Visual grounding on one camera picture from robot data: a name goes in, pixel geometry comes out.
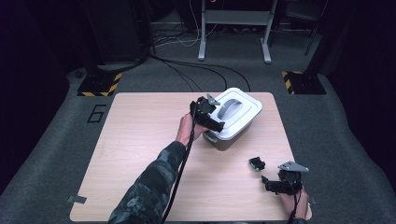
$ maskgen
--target black stand base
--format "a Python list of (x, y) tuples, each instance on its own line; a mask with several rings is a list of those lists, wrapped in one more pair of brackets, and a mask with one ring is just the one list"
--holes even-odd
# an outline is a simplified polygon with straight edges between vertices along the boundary
[(283, 71), (282, 77), (285, 80), (289, 94), (326, 94), (318, 77), (308, 77), (303, 72), (291, 71)]
[(111, 96), (122, 74), (105, 74), (102, 78), (86, 76), (78, 88), (78, 96)]

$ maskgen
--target storage box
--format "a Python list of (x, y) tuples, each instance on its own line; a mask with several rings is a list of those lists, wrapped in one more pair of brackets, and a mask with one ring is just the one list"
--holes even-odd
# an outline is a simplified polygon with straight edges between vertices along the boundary
[(224, 128), (220, 133), (204, 133), (204, 139), (218, 150), (226, 150), (248, 130), (253, 119), (262, 111), (262, 103), (237, 88), (230, 88), (215, 99), (220, 105), (210, 114), (210, 118), (217, 122), (224, 121)]

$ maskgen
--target white lid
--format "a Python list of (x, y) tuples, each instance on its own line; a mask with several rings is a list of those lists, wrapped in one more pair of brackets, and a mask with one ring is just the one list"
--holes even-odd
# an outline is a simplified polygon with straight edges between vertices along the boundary
[(238, 88), (230, 88), (217, 96), (220, 103), (210, 118), (217, 122), (224, 121), (223, 130), (212, 132), (218, 139), (230, 140), (240, 133), (262, 111), (262, 103), (242, 92)]

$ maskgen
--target gray carpet floor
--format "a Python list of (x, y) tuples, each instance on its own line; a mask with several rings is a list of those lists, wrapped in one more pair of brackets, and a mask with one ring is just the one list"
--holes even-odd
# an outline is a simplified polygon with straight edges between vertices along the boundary
[[(287, 92), (281, 72), (304, 71), (320, 36), (310, 54), (304, 56), (308, 38), (280, 32), (270, 48), (271, 64), (263, 62), (261, 36), (244, 33), (212, 38), (207, 43), (206, 59), (202, 63), (230, 67), (247, 79), (251, 91), (268, 91), (275, 96), (294, 158), (310, 168), (310, 172), (303, 175), (303, 181), (318, 203), (312, 205), (313, 217), (309, 223), (395, 223), (395, 193), (382, 170), (371, 161), (348, 129), (343, 106), (327, 78), (319, 75), (326, 95), (290, 95)], [(175, 43), (159, 46), (156, 50), (157, 56), (165, 59), (200, 63), (197, 61), (198, 48), (198, 43), (190, 47)], [(224, 91), (224, 81), (213, 72), (196, 67), (174, 67), (192, 79), (203, 94)], [(245, 80), (235, 72), (213, 69), (224, 76), (228, 88), (248, 91)], [(0, 197), (2, 224), (72, 223), (69, 214), (73, 204), (66, 199), (78, 193), (114, 95), (77, 96), (82, 78), (72, 72), (68, 79), (70, 90), (62, 107)], [(199, 91), (186, 80), (193, 91)], [(116, 89), (116, 93), (141, 91), (183, 92), (191, 88), (175, 70), (148, 58), (135, 69), (124, 72)], [(104, 105), (100, 107), (104, 117), (98, 123), (88, 123), (96, 105)]]

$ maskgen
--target light wood tabletop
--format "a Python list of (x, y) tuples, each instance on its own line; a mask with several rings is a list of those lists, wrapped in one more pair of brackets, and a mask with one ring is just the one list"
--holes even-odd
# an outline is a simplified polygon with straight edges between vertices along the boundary
[[(268, 92), (247, 94), (262, 103), (262, 112), (227, 150), (215, 149), (202, 136), (192, 144), (167, 221), (289, 218), (279, 197), (265, 190), (261, 173), (248, 163), (260, 157), (266, 163), (262, 174), (278, 180), (277, 166), (294, 161), (274, 96)], [(87, 200), (74, 203), (71, 220), (107, 221), (126, 190), (175, 140), (180, 118), (200, 96), (205, 93), (118, 93), (78, 192)]]

